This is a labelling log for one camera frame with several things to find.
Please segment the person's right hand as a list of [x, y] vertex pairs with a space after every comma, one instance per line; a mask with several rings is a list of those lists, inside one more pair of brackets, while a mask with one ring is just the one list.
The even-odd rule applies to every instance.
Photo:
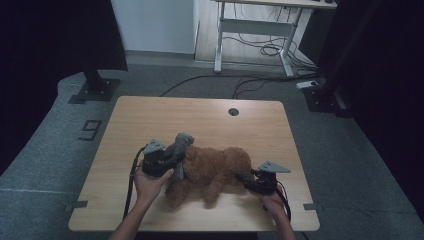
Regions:
[[265, 206], [273, 218], [286, 217], [283, 200], [274, 192], [271, 195], [260, 195], [260, 202]]

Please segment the black stand with base plate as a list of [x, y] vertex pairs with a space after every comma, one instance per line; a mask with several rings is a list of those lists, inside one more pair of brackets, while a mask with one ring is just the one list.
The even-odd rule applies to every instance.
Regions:
[[354, 47], [380, 3], [381, 0], [340, 0], [329, 39], [324, 44], [325, 57], [318, 68], [318, 75], [325, 79], [325, 83], [321, 87], [302, 90], [310, 111], [342, 111], [343, 101], [336, 96], [342, 70], [353, 58]]
[[85, 104], [87, 101], [109, 102], [119, 83], [119, 79], [102, 78], [98, 71], [88, 62], [82, 63], [82, 72], [85, 76], [85, 83], [76, 95], [73, 95], [69, 104]]

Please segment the black curtain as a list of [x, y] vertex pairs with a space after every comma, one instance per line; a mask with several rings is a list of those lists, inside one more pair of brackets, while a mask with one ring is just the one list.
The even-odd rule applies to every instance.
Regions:
[[0, 175], [83, 62], [127, 69], [111, 0], [0, 0]]
[[424, 0], [335, 0], [319, 62], [424, 221]]

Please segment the white desk frame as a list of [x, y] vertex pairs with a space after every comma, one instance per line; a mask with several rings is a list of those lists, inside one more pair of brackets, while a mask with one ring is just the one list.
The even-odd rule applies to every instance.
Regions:
[[[288, 52], [292, 44], [300, 16], [304, 9], [331, 9], [337, 8], [334, 0], [214, 0], [221, 4], [220, 16], [218, 19], [218, 39], [215, 50], [214, 72], [222, 71], [222, 40], [224, 33], [242, 33], [253, 35], [267, 35], [286, 37], [283, 50], [279, 53], [279, 57], [284, 67], [285, 74], [293, 77], [294, 73], [290, 65]], [[292, 22], [268, 22], [255, 20], [240, 20], [225, 17], [225, 5], [227, 3], [250, 4], [250, 5], [266, 5], [279, 7], [294, 7], [298, 9], [297, 15]]]

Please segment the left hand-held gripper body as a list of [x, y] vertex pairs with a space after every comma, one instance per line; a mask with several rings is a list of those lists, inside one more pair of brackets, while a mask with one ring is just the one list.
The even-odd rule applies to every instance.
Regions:
[[156, 139], [152, 139], [143, 150], [144, 158], [142, 162], [142, 171], [153, 177], [162, 176], [167, 170], [171, 169], [164, 159], [166, 146]]

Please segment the person's left hand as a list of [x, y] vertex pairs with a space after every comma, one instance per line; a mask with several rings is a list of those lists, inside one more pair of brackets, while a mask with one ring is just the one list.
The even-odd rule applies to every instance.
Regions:
[[159, 195], [162, 186], [173, 175], [174, 170], [167, 170], [161, 177], [152, 177], [145, 174], [141, 168], [135, 172], [135, 185], [137, 192], [137, 207], [149, 207]]

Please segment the brown teddy bear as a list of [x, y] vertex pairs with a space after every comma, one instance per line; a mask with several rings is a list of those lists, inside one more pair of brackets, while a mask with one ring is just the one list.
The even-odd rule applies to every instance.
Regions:
[[226, 185], [238, 185], [238, 177], [253, 180], [249, 154], [239, 147], [223, 150], [190, 145], [183, 160], [184, 178], [172, 182], [165, 195], [171, 208], [179, 207], [194, 187], [204, 187], [204, 202], [212, 206]]

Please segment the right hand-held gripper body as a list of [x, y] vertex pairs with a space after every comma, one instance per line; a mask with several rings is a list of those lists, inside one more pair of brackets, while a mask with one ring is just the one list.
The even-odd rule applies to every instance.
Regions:
[[290, 173], [291, 170], [271, 161], [261, 164], [257, 170], [253, 170], [253, 174], [257, 177], [260, 185], [259, 193], [261, 195], [270, 195], [277, 188], [277, 173]]

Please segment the white power strip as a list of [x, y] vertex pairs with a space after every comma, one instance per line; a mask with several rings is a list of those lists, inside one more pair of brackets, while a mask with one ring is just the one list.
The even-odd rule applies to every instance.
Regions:
[[311, 88], [311, 87], [318, 87], [319, 84], [316, 81], [305, 81], [305, 82], [299, 82], [296, 84], [297, 89], [304, 89], [304, 88]]

